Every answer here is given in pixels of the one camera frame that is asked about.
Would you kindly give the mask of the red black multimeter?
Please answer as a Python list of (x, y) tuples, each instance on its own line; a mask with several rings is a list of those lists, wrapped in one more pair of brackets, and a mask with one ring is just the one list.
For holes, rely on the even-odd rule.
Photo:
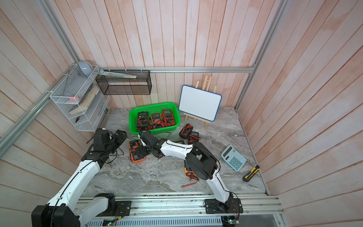
[(162, 110), (162, 116), (166, 127), (175, 125), (175, 120), (171, 109)]

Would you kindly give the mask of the dark green multimeter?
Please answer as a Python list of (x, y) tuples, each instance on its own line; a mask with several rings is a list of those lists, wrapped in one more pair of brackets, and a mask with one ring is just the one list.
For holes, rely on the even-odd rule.
[(138, 131), (146, 131), (149, 129), (149, 112), (143, 111), (138, 112), (138, 118), (136, 121), (136, 126)]

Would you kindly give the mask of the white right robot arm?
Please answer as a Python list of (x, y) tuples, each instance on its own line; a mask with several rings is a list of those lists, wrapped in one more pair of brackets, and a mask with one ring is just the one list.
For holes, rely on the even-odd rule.
[(202, 143), (185, 145), (157, 139), (150, 131), (142, 131), (138, 137), (142, 145), (157, 158), (172, 156), (183, 159), (200, 180), (207, 182), (214, 194), (213, 199), (204, 201), (207, 214), (243, 213), (241, 200), (227, 189), (220, 177), (218, 159)]

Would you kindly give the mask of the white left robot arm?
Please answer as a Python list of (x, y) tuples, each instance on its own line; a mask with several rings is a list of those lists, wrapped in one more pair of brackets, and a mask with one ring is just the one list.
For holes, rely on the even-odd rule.
[(31, 214), (34, 227), (84, 227), (96, 216), (117, 216), (118, 202), (111, 193), (97, 194), (92, 201), (81, 207), (75, 206), (92, 178), (108, 163), (109, 157), (118, 156), (117, 149), (127, 139), (125, 131), (115, 133), (98, 128), (81, 162), (59, 192), (45, 205), (38, 205)]

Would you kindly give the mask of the green plastic basket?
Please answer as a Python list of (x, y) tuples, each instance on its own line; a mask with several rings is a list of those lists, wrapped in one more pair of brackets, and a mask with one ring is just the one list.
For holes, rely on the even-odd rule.
[(178, 108), (171, 102), (136, 107), (129, 113), (129, 130), (136, 135), (142, 130), (152, 134), (174, 131), (180, 123)]

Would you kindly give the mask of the orange black multimeter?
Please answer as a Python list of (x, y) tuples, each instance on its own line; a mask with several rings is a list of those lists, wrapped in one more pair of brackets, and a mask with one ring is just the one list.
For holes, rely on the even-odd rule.
[(153, 113), (151, 116), (150, 116), (150, 119), (151, 119), (151, 128), (152, 129), (159, 129), (159, 128), (163, 128), (165, 123), (164, 123), (164, 120), (162, 119), (162, 116), (160, 113)]

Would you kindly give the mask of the yellow multimeter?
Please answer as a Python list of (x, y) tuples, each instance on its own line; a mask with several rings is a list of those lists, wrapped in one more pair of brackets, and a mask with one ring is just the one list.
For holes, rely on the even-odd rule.
[(186, 160), (184, 161), (184, 172), (185, 172), (185, 175), (189, 178), (189, 180), (195, 180), (195, 182), (185, 184), (185, 185), (181, 186), (181, 188), (192, 186), (199, 181), (199, 178), (194, 174), (191, 167), (187, 164)]

